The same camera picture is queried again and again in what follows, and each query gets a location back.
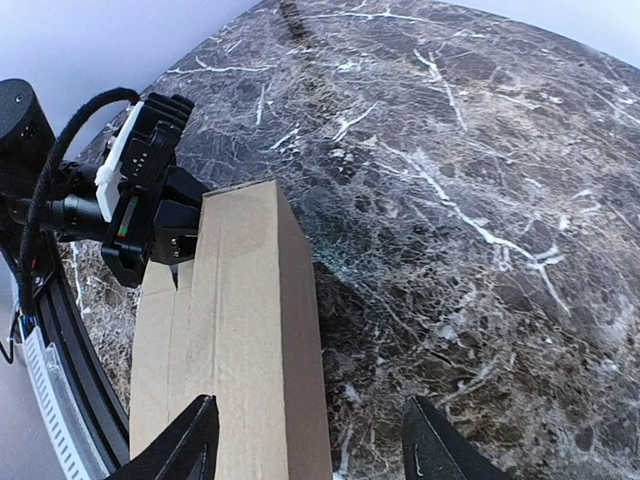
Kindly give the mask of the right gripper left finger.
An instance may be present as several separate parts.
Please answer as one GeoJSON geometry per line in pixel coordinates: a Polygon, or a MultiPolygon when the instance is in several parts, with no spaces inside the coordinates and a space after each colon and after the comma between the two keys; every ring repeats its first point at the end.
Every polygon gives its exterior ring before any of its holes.
{"type": "Polygon", "coordinates": [[[213,480],[219,444],[216,397],[196,397],[138,456],[108,480],[213,480]]]}

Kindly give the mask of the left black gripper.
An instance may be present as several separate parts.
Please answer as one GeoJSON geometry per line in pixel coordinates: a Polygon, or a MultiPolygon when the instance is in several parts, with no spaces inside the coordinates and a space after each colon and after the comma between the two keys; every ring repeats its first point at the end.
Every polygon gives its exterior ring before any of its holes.
{"type": "Polygon", "coordinates": [[[164,169],[149,178],[129,172],[103,192],[95,165],[64,164],[60,173],[64,197],[47,202],[47,229],[62,241],[100,242],[102,259],[121,285],[140,285],[149,259],[176,265],[194,257],[209,187],[184,168],[169,166],[166,178],[164,169]]]}

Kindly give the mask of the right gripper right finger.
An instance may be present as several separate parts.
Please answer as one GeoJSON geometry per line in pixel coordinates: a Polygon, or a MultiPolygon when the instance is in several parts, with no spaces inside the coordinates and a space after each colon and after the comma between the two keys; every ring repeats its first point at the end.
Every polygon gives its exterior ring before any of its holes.
{"type": "Polygon", "coordinates": [[[424,396],[412,396],[405,403],[402,452],[406,479],[510,479],[481,455],[424,396]]]}

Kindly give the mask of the brown cardboard paper box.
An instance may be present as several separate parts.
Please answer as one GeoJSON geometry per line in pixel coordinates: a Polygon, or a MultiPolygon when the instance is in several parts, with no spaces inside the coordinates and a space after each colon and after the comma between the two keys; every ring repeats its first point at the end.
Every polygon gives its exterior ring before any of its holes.
{"type": "Polygon", "coordinates": [[[277,183],[208,193],[193,260],[145,272],[130,452],[215,397],[220,479],[328,479],[332,462],[311,252],[277,183]]]}

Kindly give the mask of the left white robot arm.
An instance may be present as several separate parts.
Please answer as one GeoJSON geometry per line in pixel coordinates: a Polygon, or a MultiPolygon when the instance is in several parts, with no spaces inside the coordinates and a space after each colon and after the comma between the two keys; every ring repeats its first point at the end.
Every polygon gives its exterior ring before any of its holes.
{"type": "MultiPolygon", "coordinates": [[[[193,259],[207,188],[177,164],[175,150],[194,109],[180,95],[119,88],[93,98],[100,109],[128,101],[124,124],[99,165],[61,160],[52,176],[40,230],[60,241],[100,243],[103,261],[126,287],[141,284],[149,262],[176,268],[193,259]]],[[[22,233],[48,154],[63,156],[88,113],[54,137],[32,86],[1,83],[1,248],[18,263],[22,233]]]]}

